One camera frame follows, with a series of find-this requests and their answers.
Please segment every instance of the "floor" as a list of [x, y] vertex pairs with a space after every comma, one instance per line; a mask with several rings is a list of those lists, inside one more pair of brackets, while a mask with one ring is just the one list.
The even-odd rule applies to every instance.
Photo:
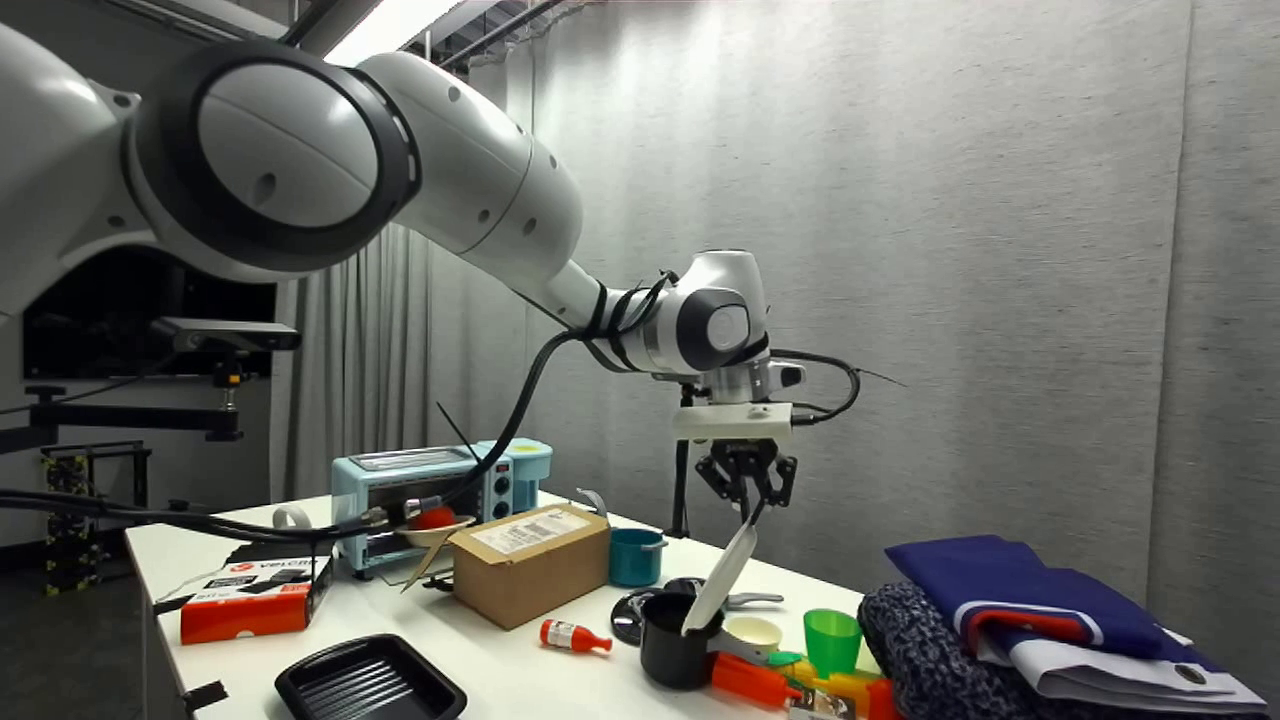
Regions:
[[0, 718], [3, 720], [182, 720], [185, 701], [148, 620], [128, 609], [125, 559], [83, 591], [50, 596], [46, 567], [0, 574]]

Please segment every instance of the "ceiling light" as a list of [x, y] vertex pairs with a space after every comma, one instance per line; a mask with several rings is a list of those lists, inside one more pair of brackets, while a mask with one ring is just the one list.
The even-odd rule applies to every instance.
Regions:
[[376, 51], [396, 51], [455, 4], [461, 0], [379, 0], [326, 60], [353, 68]]

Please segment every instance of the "cardboard box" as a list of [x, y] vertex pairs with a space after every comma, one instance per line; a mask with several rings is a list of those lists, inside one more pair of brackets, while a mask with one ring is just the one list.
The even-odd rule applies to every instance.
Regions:
[[554, 506], [455, 532], [454, 550], [454, 596], [516, 628], [606, 584], [610, 520]]

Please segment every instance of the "green cup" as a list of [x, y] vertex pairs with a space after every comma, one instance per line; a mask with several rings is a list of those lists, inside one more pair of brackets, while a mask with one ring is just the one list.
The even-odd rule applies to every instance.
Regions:
[[804, 648], [817, 678], [851, 673], [857, 648], [866, 644], [866, 628], [857, 618], [836, 609], [804, 613]]

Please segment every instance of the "white table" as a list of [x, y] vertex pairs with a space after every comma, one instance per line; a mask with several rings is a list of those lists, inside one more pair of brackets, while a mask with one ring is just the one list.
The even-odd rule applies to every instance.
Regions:
[[[293, 499], [293, 506], [264, 506], [229, 511], [231, 520], [271, 525], [271, 510], [302, 510], [312, 525], [333, 520], [333, 499]], [[225, 563], [237, 541], [174, 530], [174, 525], [144, 525], [128, 530], [128, 550], [136, 574], [144, 582], [148, 601], [164, 601], [175, 591], [193, 591], [196, 575], [207, 575]], [[721, 550], [701, 541], [671, 541], [666, 554], [666, 582], [669, 575], [709, 575]], [[845, 609], [857, 613], [859, 591], [752, 559], [742, 575], [736, 591], [783, 591], [781, 609], [762, 609], [781, 632], [783, 648], [804, 651], [804, 609]], [[581, 596], [550, 618], [565, 618], [588, 623], [610, 636], [611, 604], [629, 596], [623, 588], [600, 588]], [[396, 632], [418, 644], [435, 668], [444, 668], [463, 694], [467, 711], [483, 720], [588, 720], [588, 718], [776, 718], [752, 706], [742, 706], [721, 694], [666, 694], [645, 680], [639, 651], [629, 644], [611, 644], [611, 657], [559, 657], [537, 644], [537, 628], [522, 623], [501, 632], [483, 618], [467, 613], [461, 601], [432, 591], [432, 588], [389, 588], [386, 582], [333, 582], [317, 604], [317, 618], [303, 632], [293, 636], [244, 636], [225, 644], [182, 644], [175, 613], [164, 613], [161, 642], [174, 657], [175, 680], [185, 694], [206, 685], [225, 685], [229, 701], [202, 707], [196, 718], [289, 718], [278, 696], [280, 668], [376, 632]]]

